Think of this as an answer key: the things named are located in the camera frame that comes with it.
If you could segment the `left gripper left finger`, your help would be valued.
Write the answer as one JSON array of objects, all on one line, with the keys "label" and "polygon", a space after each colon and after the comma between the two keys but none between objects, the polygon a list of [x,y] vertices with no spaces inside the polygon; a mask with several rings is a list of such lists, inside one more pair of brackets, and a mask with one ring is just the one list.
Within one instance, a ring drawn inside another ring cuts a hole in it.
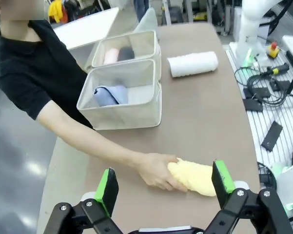
[{"label": "left gripper left finger", "polygon": [[54,206],[45,227],[46,234],[81,234],[94,229],[97,234],[121,234],[111,219],[119,187],[114,169],[104,171],[94,198],[72,206],[61,202]]}]

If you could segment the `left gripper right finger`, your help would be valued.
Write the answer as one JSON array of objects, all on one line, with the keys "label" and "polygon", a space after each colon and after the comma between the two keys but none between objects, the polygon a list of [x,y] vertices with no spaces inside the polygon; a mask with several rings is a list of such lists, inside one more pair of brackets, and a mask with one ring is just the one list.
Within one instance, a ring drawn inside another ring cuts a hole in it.
[{"label": "left gripper right finger", "polygon": [[222,160],[213,162],[212,182],[221,210],[204,233],[230,234],[238,221],[251,221],[258,234],[290,234],[292,226],[275,189],[258,194],[237,188]]}]

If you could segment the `person's right hand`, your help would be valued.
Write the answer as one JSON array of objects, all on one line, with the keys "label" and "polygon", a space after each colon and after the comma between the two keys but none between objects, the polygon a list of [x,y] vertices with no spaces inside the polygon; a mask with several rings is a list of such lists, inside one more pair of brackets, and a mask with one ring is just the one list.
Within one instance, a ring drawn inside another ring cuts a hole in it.
[{"label": "person's right hand", "polygon": [[187,188],[177,181],[168,170],[170,162],[178,162],[175,156],[150,153],[142,154],[140,159],[141,161],[137,164],[136,169],[147,185],[168,191],[187,192]]}]

